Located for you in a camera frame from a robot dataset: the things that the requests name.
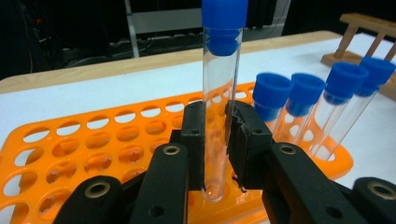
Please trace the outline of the wooden test tube rack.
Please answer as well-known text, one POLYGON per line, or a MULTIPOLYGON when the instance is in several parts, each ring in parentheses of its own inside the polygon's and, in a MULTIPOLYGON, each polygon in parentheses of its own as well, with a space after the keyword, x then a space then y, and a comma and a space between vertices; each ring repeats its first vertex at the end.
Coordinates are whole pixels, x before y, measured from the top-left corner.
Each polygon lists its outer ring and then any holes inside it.
POLYGON ((346 31, 337 50, 334 53, 324 54, 320 60, 321 63, 327 66, 332 66, 336 62, 359 63, 362 56, 347 50, 359 29, 375 34, 375 39, 365 52, 365 56, 373 56, 386 36, 394 38, 395 41, 386 54, 385 60, 391 61, 396 56, 396 22, 386 21, 360 13, 343 14, 339 21, 347 24, 346 31))

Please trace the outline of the dark equipment rack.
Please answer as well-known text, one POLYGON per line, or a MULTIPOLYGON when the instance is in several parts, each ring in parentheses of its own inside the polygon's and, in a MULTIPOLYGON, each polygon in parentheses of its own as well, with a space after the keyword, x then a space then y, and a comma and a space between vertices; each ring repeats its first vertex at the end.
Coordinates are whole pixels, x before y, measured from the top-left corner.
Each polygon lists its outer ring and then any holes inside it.
POLYGON ((62 63, 63 49, 55 29, 41 0, 18 0, 27 25, 27 36, 41 49, 51 66, 62 63))

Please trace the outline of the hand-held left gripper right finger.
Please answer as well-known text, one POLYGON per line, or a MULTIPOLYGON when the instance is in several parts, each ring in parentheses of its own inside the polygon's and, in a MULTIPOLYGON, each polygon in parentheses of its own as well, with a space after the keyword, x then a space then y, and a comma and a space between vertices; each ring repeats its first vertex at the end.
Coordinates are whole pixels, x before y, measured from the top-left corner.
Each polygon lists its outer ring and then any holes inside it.
POLYGON ((242 189, 260 189, 272 224, 367 224, 305 152, 277 143, 252 105, 234 101, 229 160, 242 189))

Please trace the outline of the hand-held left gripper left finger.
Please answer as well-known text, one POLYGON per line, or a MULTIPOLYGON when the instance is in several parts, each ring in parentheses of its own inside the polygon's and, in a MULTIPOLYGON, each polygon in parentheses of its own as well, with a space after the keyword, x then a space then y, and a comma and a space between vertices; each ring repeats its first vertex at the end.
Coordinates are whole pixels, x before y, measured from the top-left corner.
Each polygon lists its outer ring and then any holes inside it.
POLYGON ((187 224, 189 192, 204 187, 204 107, 187 105, 182 127, 154 150, 129 224, 187 224))

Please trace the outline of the white board sheet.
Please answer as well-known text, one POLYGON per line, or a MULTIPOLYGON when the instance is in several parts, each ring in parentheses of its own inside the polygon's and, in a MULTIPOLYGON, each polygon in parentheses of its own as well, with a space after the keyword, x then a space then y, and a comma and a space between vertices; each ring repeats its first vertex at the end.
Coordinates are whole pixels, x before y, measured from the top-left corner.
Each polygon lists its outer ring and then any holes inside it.
MULTIPOLYGON (((238 80, 251 82, 267 71, 326 77, 329 69, 320 59, 339 42, 329 31, 245 42, 238 80)), ((202 57, 200 49, 185 50, 0 80, 0 149, 23 124, 200 91, 202 57)), ((363 176, 396 184, 396 102, 377 95, 344 145, 354 166, 340 184, 351 186, 363 176)))

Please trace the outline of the blue-capped glass test tube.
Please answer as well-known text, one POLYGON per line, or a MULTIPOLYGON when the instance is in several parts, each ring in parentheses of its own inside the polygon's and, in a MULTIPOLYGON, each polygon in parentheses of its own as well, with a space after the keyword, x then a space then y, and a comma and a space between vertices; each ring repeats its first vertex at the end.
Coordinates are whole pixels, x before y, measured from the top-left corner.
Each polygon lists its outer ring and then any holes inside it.
POLYGON ((219 202, 225 191, 232 123, 248 0, 202 0, 205 180, 203 197, 219 202))
POLYGON ((326 87, 314 106, 298 143, 311 156, 318 154, 325 139, 369 72, 353 63, 334 63, 326 87))
POLYGON ((321 78, 305 73, 293 74, 291 83, 293 88, 281 111, 274 139, 296 144, 326 84, 321 78))
POLYGON ((279 74, 260 73, 256 76, 252 95, 253 106, 271 132, 275 130, 280 112, 292 88, 292 82, 279 74))
POLYGON ((353 90, 353 96, 347 102, 345 109, 330 132, 319 145, 315 145, 311 149, 311 153, 317 158, 327 161, 332 156, 367 105, 373 100, 380 87, 388 81, 396 70, 396 65, 387 60, 364 57, 358 68, 366 72, 367 76, 358 88, 353 87, 352 81, 345 84, 345 87, 353 90))

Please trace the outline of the orange plastic test tube rack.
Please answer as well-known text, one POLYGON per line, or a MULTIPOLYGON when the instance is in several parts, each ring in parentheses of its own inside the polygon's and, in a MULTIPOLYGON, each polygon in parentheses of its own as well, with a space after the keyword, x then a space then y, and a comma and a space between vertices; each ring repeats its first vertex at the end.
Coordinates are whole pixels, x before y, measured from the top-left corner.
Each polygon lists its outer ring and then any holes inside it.
POLYGON ((0 224, 51 224, 78 184, 145 172, 198 92, 22 125, 0 149, 0 224))

